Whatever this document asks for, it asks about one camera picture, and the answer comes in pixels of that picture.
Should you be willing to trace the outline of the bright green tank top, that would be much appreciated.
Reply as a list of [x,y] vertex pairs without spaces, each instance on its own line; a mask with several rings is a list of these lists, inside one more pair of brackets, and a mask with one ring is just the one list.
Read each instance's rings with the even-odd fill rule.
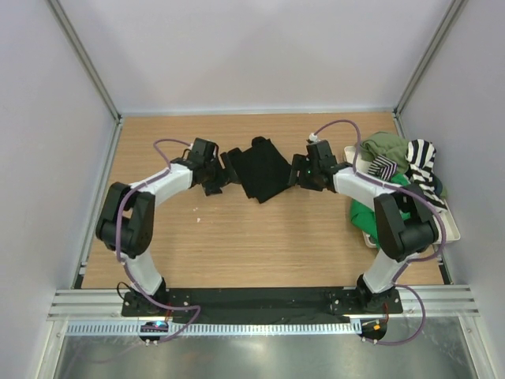
[[[407,186],[410,184],[410,181],[404,174],[396,174],[391,177],[390,183]],[[403,220],[408,220],[410,218],[410,214],[408,212],[400,212],[400,214]],[[376,216],[373,210],[356,200],[352,200],[350,203],[350,222],[355,227],[374,238],[376,245],[379,245],[376,228]]]

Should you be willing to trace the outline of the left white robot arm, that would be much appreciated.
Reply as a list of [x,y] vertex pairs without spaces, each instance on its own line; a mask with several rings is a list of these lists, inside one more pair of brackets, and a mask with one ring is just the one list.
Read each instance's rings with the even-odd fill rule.
[[115,253],[140,297],[140,307],[149,315],[160,315],[167,306],[166,283],[157,271],[150,252],[154,234],[155,210],[173,196],[200,185],[207,196],[220,194],[230,182],[229,172],[219,160],[219,146],[197,138],[182,142],[182,156],[168,159],[159,148],[166,166],[156,174],[138,182],[113,183],[95,227],[95,236]]

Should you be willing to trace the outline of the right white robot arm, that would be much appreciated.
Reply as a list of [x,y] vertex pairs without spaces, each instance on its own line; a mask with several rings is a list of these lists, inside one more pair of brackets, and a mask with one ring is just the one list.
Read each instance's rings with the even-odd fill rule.
[[391,296],[409,262],[439,238],[436,213],[419,186],[394,186],[360,172],[353,163],[340,163],[326,140],[310,142],[306,150],[293,156],[289,186],[346,195],[375,214],[380,249],[355,289],[358,308],[372,313]]

